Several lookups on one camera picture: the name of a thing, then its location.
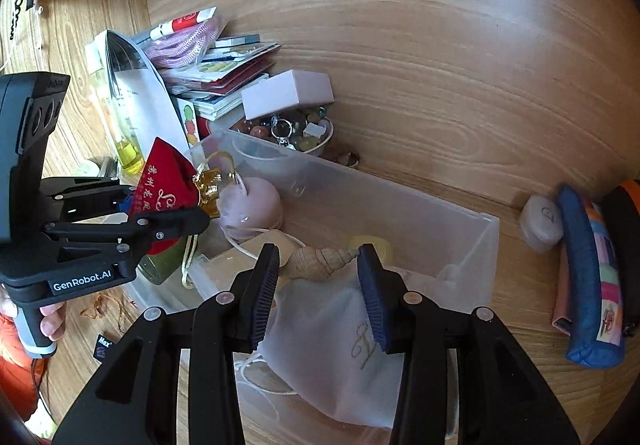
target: transparent plastic box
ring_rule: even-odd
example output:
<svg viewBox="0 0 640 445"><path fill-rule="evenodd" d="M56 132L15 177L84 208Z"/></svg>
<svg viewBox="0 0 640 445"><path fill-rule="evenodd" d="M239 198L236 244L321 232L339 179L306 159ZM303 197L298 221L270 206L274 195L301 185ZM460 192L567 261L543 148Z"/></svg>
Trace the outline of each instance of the transparent plastic box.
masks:
<svg viewBox="0 0 640 445"><path fill-rule="evenodd" d="M281 230L307 245L346 248L354 235L383 237L393 246L393 265L427 276L433 284L430 291L436 292L433 300L440 306L470 313L479 305L490 304L498 251L497 218L232 131L215 132L193 148L194 165L215 151L231 154L242 177L265 178L276 186L284 206ZM211 166L218 163L223 162L215 157ZM215 220L201 239L200 250L208 257L230 248ZM140 309L150 305L172 308L166 299L172 298L169 290L179 281L174 284L170 279L165 287L137 279L127 289L142 304ZM195 295L193 303L199 301ZM249 442L255 433L267 443L388 442L388 429L343 424L299 396L255 389L247 378L271 390L281 389L264 363L252 364L244 374L244 378L237 374L236 379Z"/></svg>

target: yellow liquid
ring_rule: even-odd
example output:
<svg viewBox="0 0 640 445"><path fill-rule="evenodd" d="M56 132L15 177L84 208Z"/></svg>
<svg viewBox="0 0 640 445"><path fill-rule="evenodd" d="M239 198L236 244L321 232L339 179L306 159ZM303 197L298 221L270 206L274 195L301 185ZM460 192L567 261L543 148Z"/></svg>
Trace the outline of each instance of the yellow liquid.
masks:
<svg viewBox="0 0 640 445"><path fill-rule="evenodd" d="M145 159L128 140L116 142L116 151L124 172L138 174L145 167Z"/></svg>

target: white cloth pouch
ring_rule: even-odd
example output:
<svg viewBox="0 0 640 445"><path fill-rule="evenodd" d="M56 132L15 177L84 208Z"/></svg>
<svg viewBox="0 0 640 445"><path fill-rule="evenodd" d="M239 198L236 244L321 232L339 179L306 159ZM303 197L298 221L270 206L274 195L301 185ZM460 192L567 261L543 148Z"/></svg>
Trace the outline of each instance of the white cloth pouch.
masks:
<svg viewBox="0 0 640 445"><path fill-rule="evenodd" d="M357 260L320 282L294 279L275 295L258 351L305 401L334 420L393 427L404 355L387 355L373 339ZM423 295L424 276L402 270ZM458 425L455 351L448 354L447 436Z"/></svg>

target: seashell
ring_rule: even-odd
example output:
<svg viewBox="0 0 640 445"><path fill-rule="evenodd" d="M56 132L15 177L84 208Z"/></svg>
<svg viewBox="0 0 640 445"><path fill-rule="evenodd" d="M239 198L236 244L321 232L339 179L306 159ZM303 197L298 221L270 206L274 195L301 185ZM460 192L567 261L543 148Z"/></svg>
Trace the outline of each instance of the seashell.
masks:
<svg viewBox="0 0 640 445"><path fill-rule="evenodd" d="M280 276L286 279L303 277L309 281L324 281L357 255L357 250L342 250L341 248L320 250L302 247L291 254L287 264L280 269Z"/></svg>

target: finger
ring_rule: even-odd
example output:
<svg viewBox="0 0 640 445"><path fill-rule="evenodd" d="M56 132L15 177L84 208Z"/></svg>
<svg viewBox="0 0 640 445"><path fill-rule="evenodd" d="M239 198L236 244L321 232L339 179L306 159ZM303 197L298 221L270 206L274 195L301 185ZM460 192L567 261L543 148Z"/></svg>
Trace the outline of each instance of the finger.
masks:
<svg viewBox="0 0 640 445"><path fill-rule="evenodd" d="M64 305L65 305L65 303L63 303L63 302L57 302L55 304L49 304L48 306L41 307L40 308L40 313L42 313L46 317L47 315L51 315L51 314L55 313L60 308L62 308Z"/></svg>
<svg viewBox="0 0 640 445"><path fill-rule="evenodd" d="M15 318L18 316L18 307L8 297L0 297L0 313Z"/></svg>
<svg viewBox="0 0 640 445"><path fill-rule="evenodd" d="M40 323L42 334L47 337L52 336L62 326L65 320L65 312L66 306L63 306L60 310L44 317Z"/></svg>
<svg viewBox="0 0 640 445"><path fill-rule="evenodd" d="M62 338L62 335L65 334L66 322L63 322L56 331L54 331L53 335L49 337L52 342L56 342Z"/></svg>

